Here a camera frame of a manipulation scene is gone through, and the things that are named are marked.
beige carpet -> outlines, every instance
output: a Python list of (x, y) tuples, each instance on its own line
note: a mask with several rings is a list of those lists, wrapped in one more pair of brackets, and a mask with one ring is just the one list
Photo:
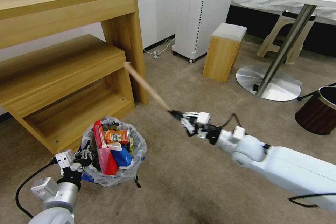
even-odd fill
[[(294, 113), (304, 102), (260, 99), (236, 82), (238, 68), (271, 62), (270, 57), (256, 56), (256, 41), (245, 37), (226, 84), (202, 77), (205, 58), (190, 64), (170, 50), (158, 61), (145, 54), (147, 80), (174, 109), (209, 112), (216, 124), (235, 112), (248, 133), (261, 141), (336, 163), (336, 130), (318, 136), (294, 120)], [(335, 82), (336, 59), (303, 51), (295, 65), (284, 65), (282, 70), (301, 80), (302, 93), (306, 94)], [(132, 123), (148, 145), (138, 172), (142, 188), (133, 181), (109, 188), (82, 182), (76, 223), (335, 222), (336, 213), (288, 202), (288, 192), (237, 166), (206, 140), (187, 137), (179, 123), (152, 99), (149, 106), (137, 104), (124, 121)], [(16, 189), (49, 162), (51, 154), (14, 119), (0, 124), (0, 136), (0, 223), (27, 223), (29, 218), (15, 205)], [(48, 168), (35, 179), (44, 176), (59, 178), (58, 167)], [(34, 215), (42, 209), (42, 202), (29, 191), (35, 179), (21, 193), (22, 205)]]

white tower fan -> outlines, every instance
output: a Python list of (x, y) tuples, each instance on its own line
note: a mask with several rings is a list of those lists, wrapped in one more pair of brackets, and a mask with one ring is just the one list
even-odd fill
[(211, 34), (225, 23), (231, 0), (177, 0), (174, 54), (194, 62), (207, 53)]

metal table leg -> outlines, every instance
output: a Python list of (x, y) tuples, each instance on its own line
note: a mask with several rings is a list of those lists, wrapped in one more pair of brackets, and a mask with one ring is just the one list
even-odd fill
[(245, 66), (237, 71), (237, 81), (244, 89), (256, 96), (275, 101), (293, 100), (300, 95), (301, 88), (297, 81), (285, 73), (276, 74), (276, 72), (286, 59), (315, 8), (315, 5), (303, 6), (281, 45), (277, 57), (267, 71), (256, 66)]

round table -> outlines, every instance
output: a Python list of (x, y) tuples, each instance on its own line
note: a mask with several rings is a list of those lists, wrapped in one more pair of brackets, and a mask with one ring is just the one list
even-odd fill
[(336, 7), (336, 0), (288, 0), (304, 4), (276, 58), (269, 68), (244, 66), (236, 73), (238, 83), (250, 93), (268, 100), (289, 101), (301, 93), (300, 81), (278, 72), (316, 6)]

plastic bag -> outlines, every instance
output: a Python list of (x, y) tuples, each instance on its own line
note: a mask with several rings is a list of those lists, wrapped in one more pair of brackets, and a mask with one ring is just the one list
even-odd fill
[[(134, 151), (132, 153), (132, 159), (134, 165), (127, 170), (118, 170), (115, 175), (104, 175), (98, 171), (92, 164), (87, 166), (83, 172), (83, 178), (86, 180), (92, 180), (93, 182), (100, 184), (102, 186), (112, 186), (128, 180), (133, 180), (137, 175), (137, 170), (141, 162), (145, 159), (145, 154), (147, 151), (147, 145), (144, 138), (137, 132), (136, 128), (124, 122), (120, 122), (115, 117), (105, 116), (101, 120), (103, 128), (109, 128), (112, 126), (119, 125), (121, 128), (128, 127), (130, 129), (130, 135), (134, 140)], [(95, 137), (93, 133), (92, 124), (83, 134), (81, 149), (90, 148), (90, 150), (97, 151), (97, 146), (95, 142)]]

